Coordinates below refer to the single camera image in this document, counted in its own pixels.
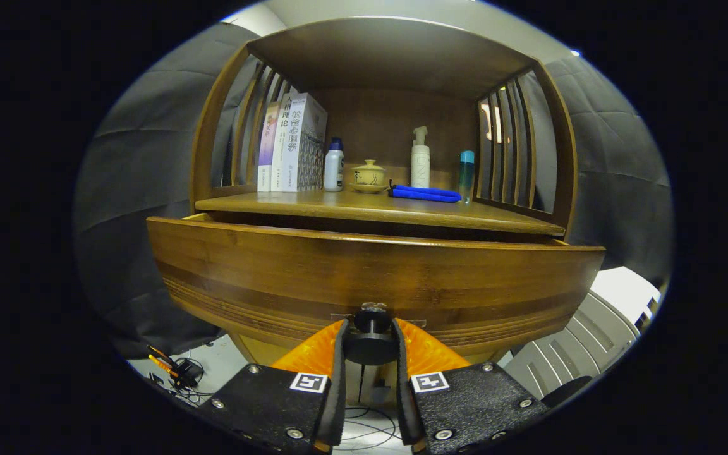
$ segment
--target saucer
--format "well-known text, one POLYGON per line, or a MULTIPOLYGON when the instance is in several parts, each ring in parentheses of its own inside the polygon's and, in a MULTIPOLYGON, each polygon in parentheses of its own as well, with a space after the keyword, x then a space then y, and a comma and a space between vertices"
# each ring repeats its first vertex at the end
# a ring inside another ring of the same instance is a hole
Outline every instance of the saucer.
POLYGON ((350 188, 361 193, 380 193, 389 187, 387 185, 362 185, 355 183, 350 185, 350 188))

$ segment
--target gray curtain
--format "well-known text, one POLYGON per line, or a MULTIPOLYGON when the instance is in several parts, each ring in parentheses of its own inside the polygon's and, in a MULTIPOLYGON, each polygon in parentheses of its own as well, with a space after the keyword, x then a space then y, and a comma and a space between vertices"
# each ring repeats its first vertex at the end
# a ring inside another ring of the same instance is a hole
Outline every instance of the gray curtain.
MULTIPOLYGON (((190 215, 191 146, 200 112, 223 64, 254 38, 219 23, 186 41, 125 90, 87 149, 73 207, 78 270, 89 302, 127 358, 144 357, 147 344, 178 354, 222 335, 171 301, 145 218, 190 215)), ((214 185, 221 182, 231 125, 254 65, 246 61, 226 97, 214 185)))
MULTIPOLYGON (((573 245, 606 248, 603 268, 624 265, 653 285, 673 268, 675 215, 667 170, 645 122, 613 83, 583 58, 546 65, 561 91, 578 148, 578 198, 573 245)), ((534 75, 526 87, 534 87, 534 75)), ((531 90, 539 150, 554 150, 554 133, 543 93, 531 90)), ((554 153, 538 153, 537 190, 552 211, 554 153)))

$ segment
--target black knob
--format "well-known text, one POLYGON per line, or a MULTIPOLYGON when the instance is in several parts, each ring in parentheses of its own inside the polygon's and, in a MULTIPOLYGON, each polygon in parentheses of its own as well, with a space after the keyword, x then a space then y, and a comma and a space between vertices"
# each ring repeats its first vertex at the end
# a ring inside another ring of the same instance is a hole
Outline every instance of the black knob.
POLYGON ((360 365, 384 365, 398 358, 395 339, 385 334, 392 318, 381 308, 362 309, 353 316, 360 334, 344 338, 344 357, 360 365))

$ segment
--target orange gripper part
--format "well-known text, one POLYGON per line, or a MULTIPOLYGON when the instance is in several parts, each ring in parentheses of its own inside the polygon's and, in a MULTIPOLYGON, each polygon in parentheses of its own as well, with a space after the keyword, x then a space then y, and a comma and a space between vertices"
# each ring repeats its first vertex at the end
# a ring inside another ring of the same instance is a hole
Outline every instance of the orange gripper part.
POLYGON ((431 336, 424 329, 395 318, 406 342, 406 369, 410 377, 416 374, 444 372, 471 365, 468 360, 431 336))
POLYGON ((280 360, 272 363, 272 368, 290 372, 331 375, 333 373, 333 349, 336 335, 343 320, 328 325, 300 343, 280 360))

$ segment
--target blue strap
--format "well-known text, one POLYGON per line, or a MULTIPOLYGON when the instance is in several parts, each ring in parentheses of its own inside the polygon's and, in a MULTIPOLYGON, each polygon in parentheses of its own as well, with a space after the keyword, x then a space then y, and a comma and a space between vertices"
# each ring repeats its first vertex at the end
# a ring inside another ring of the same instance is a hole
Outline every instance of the blue strap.
POLYGON ((456 191, 439 190, 436 188, 414 188, 406 185, 395 185, 389 190, 393 198, 422 199, 425 201, 457 202, 462 199, 456 191))

